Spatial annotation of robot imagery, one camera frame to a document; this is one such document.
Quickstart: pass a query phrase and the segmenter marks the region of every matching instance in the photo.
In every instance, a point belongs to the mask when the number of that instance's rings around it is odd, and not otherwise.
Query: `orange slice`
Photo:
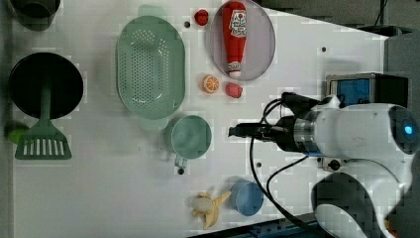
[[[203,91],[207,93],[215,93],[219,89],[219,80],[210,74],[203,77],[202,81]]]

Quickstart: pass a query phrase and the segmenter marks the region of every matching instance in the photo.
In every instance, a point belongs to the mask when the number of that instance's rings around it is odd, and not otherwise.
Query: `red ketchup bottle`
[[[241,76],[241,61],[247,40],[247,10],[241,2],[231,1],[223,8],[223,38],[228,57],[229,76]]]

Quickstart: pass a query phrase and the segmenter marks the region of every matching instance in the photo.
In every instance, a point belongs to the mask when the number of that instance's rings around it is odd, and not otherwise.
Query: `mint green colander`
[[[139,16],[118,40],[118,91],[142,127],[163,129],[184,98],[185,48],[162,8],[143,5]]]

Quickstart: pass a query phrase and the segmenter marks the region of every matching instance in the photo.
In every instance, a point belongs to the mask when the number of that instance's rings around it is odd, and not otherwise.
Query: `mug handle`
[[[179,156],[179,155],[176,155],[176,159],[175,159],[175,165],[177,166],[177,167],[179,167],[179,168],[181,168],[181,169],[185,169],[185,167],[186,167],[186,160],[183,158],[183,157],[181,157],[181,156]]]

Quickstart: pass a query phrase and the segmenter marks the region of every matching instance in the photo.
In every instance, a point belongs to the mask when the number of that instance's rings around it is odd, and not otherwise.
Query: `spatula handle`
[[[44,73],[41,88],[41,116],[40,119],[50,119],[52,80],[47,73]]]

